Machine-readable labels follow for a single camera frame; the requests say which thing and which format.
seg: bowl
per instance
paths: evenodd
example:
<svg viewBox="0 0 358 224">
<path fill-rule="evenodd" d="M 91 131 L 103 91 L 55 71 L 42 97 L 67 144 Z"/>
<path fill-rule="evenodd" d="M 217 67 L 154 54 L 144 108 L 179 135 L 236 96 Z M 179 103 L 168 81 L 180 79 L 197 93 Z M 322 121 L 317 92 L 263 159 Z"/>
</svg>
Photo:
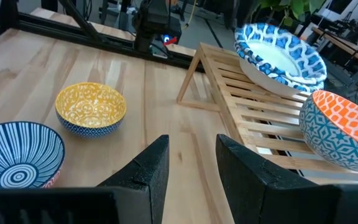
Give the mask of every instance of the bowl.
<svg viewBox="0 0 358 224">
<path fill-rule="evenodd" d="M 27 121 L 0 124 L 0 188 L 50 187 L 64 158 L 65 145 L 53 129 Z"/>
<path fill-rule="evenodd" d="M 334 93 L 312 93 L 300 111 L 307 145 L 327 161 L 358 171 L 358 106 Z"/>
<path fill-rule="evenodd" d="M 288 31 L 269 24 L 246 24 L 234 35 L 241 69 L 255 84 L 282 96 L 324 88 L 323 59 Z"/>
<path fill-rule="evenodd" d="M 112 133 L 126 112 L 124 97 L 100 83 L 78 83 L 62 90 L 55 102 L 60 123 L 83 138 L 98 138 Z"/>
</svg>

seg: black metal frame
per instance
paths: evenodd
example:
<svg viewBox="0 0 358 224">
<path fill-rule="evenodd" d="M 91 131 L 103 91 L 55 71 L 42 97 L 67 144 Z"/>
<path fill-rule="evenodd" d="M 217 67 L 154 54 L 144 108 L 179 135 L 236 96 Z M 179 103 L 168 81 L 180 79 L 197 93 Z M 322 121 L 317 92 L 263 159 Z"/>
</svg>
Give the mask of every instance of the black metal frame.
<svg viewBox="0 0 358 224">
<path fill-rule="evenodd" d="M 66 12 L 72 15 L 80 27 L 74 27 L 61 22 L 51 21 L 17 10 L 16 0 L 2 0 L 0 8 L 0 27 L 3 30 L 9 28 L 19 29 L 38 35 L 44 35 L 54 39 L 86 45 L 109 52 L 124 54 L 130 57 L 142 58 L 158 63 L 188 69 L 192 56 L 167 50 L 167 57 L 154 56 L 134 50 L 134 42 L 111 35 L 101 34 L 78 12 L 70 0 L 59 0 Z M 204 72 L 202 64 L 199 64 L 197 72 Z"/>
</svg>

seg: yellow patterned bowl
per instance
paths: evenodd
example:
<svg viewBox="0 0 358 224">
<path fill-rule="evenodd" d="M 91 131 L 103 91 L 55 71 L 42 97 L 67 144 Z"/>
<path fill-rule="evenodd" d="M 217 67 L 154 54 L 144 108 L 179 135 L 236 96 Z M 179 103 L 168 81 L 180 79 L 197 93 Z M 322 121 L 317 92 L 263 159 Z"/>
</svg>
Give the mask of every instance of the yellow patterned bowl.
<svg viewBox="0 0 358 224">
<path fill-rule="evenodd" d="M 118 128 L 127 110 L 124 97 L 109 86 L 78 83 L 57 96 L 56 114 L 71 133 L 98 138 Z"/>
</svg>

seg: light wood tabletop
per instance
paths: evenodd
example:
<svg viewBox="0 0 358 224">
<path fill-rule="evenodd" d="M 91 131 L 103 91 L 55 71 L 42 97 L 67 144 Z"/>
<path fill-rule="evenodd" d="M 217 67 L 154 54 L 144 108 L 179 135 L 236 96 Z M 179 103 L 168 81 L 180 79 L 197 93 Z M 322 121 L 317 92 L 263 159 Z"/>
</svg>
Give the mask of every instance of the light wood tabletop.
<svg viewBox="0 0 358 224">
<path fill-rule="evenodd" d="M 319 29 L 318 27 L 312 27 L 312 30 L 319 35 L 324 34 L 324 32 L 321 29 Z M 333 34 L 331 34 L 331 35 L 324 34 L 324 38 L 329 40 L 333 44 L 337 45 L 338 47 L 340 47 L 341 49 L 343 49 L 344 51 L 346 51 L 347 53 L 349 53 L 351 55 L 354 54 L 354 52 L 356 50 L 358 50 L 358 46 L 356 44 L 353 44 L 352 42 L 344 40 L 340 37 L 333 37 L 332 35 Z"/>
<path fill-rule="evenodd" d="M 34 14 L 67 23 L 71 19 L 42 9 Z M 132 38 L 110 27 L 96 28 Z M 185 74 L 181 68 L 11 29 L 0 36 L 0 123 L 34 121 L 61 135 L 66 158 L 55 187 L 93 187 L 169 134 L 163 222 L 233 223 L 215 155 L 216 134 L 227 131 L 218 112 L 176 104 Z M 87 140 L 59 123 L 55 99 L 61 89 L 79 82 L 105 83 L 122 93 L 127 113 L 116 132 Z M 212 101 L 208 81 L 200 74 L 189 89 L 185 98 Z"/>
</svg>

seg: orange patterned bowl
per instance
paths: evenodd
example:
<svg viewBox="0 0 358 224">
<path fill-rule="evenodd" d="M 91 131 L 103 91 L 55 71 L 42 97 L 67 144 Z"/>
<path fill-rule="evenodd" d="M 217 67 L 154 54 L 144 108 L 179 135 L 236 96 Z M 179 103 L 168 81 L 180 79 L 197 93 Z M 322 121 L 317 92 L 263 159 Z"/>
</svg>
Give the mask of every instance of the orange patterned bowl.
<svg viewBox="0 0 358 224">
<path fill-rule="evenodd" d="M 334 93 L 316 91 L 300 111 L 309 147 L 327 161 L 358 171 L 358 106 Z"/>
</svg>

